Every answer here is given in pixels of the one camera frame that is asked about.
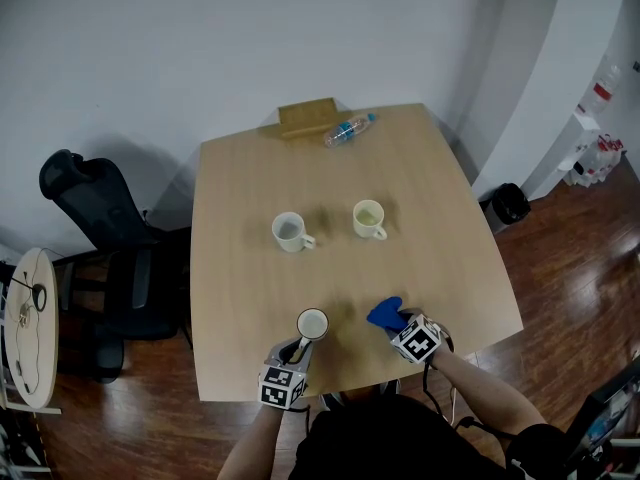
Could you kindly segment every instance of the cream mug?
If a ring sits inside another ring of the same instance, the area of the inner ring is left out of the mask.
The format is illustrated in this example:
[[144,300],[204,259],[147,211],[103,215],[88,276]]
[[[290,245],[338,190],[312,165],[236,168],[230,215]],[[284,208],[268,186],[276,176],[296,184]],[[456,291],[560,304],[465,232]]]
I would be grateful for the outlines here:
[[297,213],[284,212],[271,225],[271,232],[278,245],[287,252],[315,249],[316,239],[306,234],[304,220]]
[[362,238],[386,240],[387,232],[382,227],[384,210],[377,201],[366,199],[353,207],[353,229]]
[[329,318],[316,308],[305,309],[298,315],[298,332],[302,336],[299,348],[306,347],[311,341],[318,341],[325,337],[329,330]]

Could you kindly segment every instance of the black trash can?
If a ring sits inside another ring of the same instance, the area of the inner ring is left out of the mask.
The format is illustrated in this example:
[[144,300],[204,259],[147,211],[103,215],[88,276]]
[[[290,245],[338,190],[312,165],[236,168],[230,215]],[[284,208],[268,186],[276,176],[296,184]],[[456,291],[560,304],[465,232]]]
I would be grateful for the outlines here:
[[504,183],[496,189],[484,209],[484,216],[494,235],[520,222],[531,211],[529,201],[518,185]]

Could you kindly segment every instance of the white wall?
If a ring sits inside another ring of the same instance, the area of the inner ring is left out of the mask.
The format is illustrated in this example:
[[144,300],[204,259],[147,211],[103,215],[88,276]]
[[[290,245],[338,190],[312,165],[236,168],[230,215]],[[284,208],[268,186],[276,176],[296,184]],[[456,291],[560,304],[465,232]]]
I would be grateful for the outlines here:
[[531,76],[472,185],[478,198],[504,182],[522,185],[553,145],[586,90],[622,0],[557,0]]
[[20,261],[20,257],[21,255],[16,251],[14,251],[13,249],[10,249],[9,247],[6,247],[0,244],[0,261],[1,262],[8,263],[9,265],[17,265],[18,262]]
[[622,140],[628,149],[627,157],[640,176],[640,73],[633,70],[640,62],[640,0],[622,0],[607,58],[622,71],[620,86],[613,98],[596,116],[604,133]]
[[487,69],[461,117],[453,151],[473,183],[498,143],[531,76],[556,0],[505,0]]
[[477,31],[491,37],[499,9],[500,0],[0,0],[0,241],[91,248],[38,188],[59,148],[114,160],[137,204],[156,208],[150,220],[175,227],[190,220],[199,143],[271,122],[279,105],[422,101],[446,125],[465,99],[460,75],[475,76],[469,53],[483,58],[491,46]]
[[[622,0],[622,6],[607,47],[595,77],[588,84],[586,93],[593,90],[595,80],[608,69],[611,63],[617,64],[622,71],[618,90],[605,110],[595,116],[600,130],[594,137],[581,140],[595,140],[599,133],[609,133],[620,138],[629,148],[629,159],[634,160],[636,151],[640,156],[640,73],[635,72],[633,62],[640,59],[640,29],[637,20],[640,17],[640,0]],[[546,196],[560,181],[562,173],[556,168],[569,154],[579,135],[583,133],[582,123],[591,123],[590,119],[570,118],[562,133],[553,143],[531,176],[522,185],[522,190],[531,199]]]

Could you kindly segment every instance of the cable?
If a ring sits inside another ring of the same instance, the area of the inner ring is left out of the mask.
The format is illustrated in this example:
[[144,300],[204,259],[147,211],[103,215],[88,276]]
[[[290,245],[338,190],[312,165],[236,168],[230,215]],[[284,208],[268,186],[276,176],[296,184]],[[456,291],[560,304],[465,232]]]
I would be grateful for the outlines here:
[[288,409],[290,412],[297,412],[297,413],[306,413],[305,417],[304,417],[304,426],[305,426],[305,430],[307,432],[307,436],[309,436],[309,417],[311,415],[311,406],[307,405],[306,407],[302,407],[301,409],[294,409],[292,407],[290,407]]
[[[38,264],[40,262],[40,255],[42,254],[42,252],[44,251],[44,249],[41,249],[40,252],[38,252],[38,256],[36,257],[36,265],[33,269],[33,274],[31,275],[31,286],[33,286],[33,281],[35,280],[36,277],[36,272],[38,271]],[[27,279],[27,273],[23,272],[24,274],[24,280],[28,283],[28,279]],[[20,343],[18,342],[18,331],[22,327],[22,325],[20,324],[20,316],[18,316],[18,319],[16,320],[13,315],[11,314],[11,311],[8,309],[9,306],[7,306],[7,311],[9,313],[9,316],[11,317],[11,319],[17,323],[16,325],[16,335],[15,335],[15,342],[16,342],[16,350],[18,352],[18,359],[16,361],[16,369],[18,370],[18,375],[20,375],[20,377],[22,378],[22,381],[24,382],[24,387],[27,390],[27,393],[32,395],[33,393],[35,393],[35,391],[38,389],[38,386],[40,385],[40,368],[38,366],[38,362],[40,360],[40,311],[38,311],[38,309],[35,306],[35,300],[33,299],[33,288],[29,287],[28,285],[25,285],[23,283],[21,283],[20,281],[17,281],[18,284],[22,285],[22,286],[26,286],[28,288],[28,296],[26,298],[26,300],[20,305],[20,307],[22,308],[25,304],[27,304],[29,302],[29,299],[31,299],[33,301],[33,304],[29,304],[29,306],[27,307],[27,309],[29,310],[29,314],[31,314],[31,309],[34,309],[35,314],[38,317],[38,320],[36,321],[36,344],[37,344],[37,352],[36,352],[36,385],[33,387],[33,389],[31,387],[29,387],[29,384],[27,384],[26,379],[24,378],[24,375],[22,374],[22,353],[20,351]]]
[[49,247],[43,247],[43,251],[51,251],[53,254],[60,256],[61,258],[66,258],[64,254],[60,254],[59,252],[54,251],[53,249],[49,249]]
[[458,393],[458,390],[451,386],[451,389],[449,390],[449,398],[451,399],[451,421],[449,421],[449,424],[453,427],[453,422],[456,421],[456,394]]
[[484,423],[480,423],[478,421],[475,420],[475,418],[473,416],[465,416],[464,418],[462,418],[458,424],[455,426],[454,430],[457,432],[458,431],[458,427],[464,427],[464,428],[469,428],[469,427],[478,427],[479,429],[484,430],[485,432],[488,432],[489,434],[493,434],[496,437],[501,437],[503,439],[515,439],[516,436],[514,436],[513,434],[509,434],[507,432],[502,432],[501,430],[497,430],[493,427],[490,427],[489,425],[485,425]]
[[444,414],[442,414],[442,409],[440,409],[440,404],[438,403],[438,401],[434,398],[434,396],[429,393],[429,390],[427,389],[427,375],[429,374],[429,368],[431,367],[431,365],[429,363],[425,363],[424,365],[424,372],[422,373],[422,391],[424,392],[425,395],[427,395],[429,397],[429,399],[433,402],[433,405],[436,407],[436,412],[442,416],[444,418]]

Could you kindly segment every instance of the table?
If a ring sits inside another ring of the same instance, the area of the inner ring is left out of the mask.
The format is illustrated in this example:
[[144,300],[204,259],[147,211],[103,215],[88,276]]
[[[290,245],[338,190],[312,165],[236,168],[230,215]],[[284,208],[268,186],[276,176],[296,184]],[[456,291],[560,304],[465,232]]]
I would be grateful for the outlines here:
[[[422,369],[365,321],[399,295],[452,333],[462,355],[522,329],[493,236],[446,141],[423,105],[367,109],[378,119],[350,143],[285,141],[265,127],[205,142],[191,243],[191,316],[201,400],[247,401],[269,349],[297,335],[296,317],[330,320],[307,395],[404,377]],[[364,240],[352,208],[375,199],[386,241]],[[271,222],[305,220],[315,250],[280,250]]]
[[[45,407],[56,380],[58,363],[58,293],[56,277],[51,260],[43,249],[28,251],[18,263],[13,277],[18,281],[42,284],[47,291],[47,300],[42,313],[34,307],[28,310],[25,327],[19,324],[20,308],[27,303],[33,305],[31,290],[11,281],[5,309],[4,343],[13,382],[23,400],[29,406]],[[20,361],[22,375],[18,373],[16,361]],[[25,381],[32,393],[25,389]]]

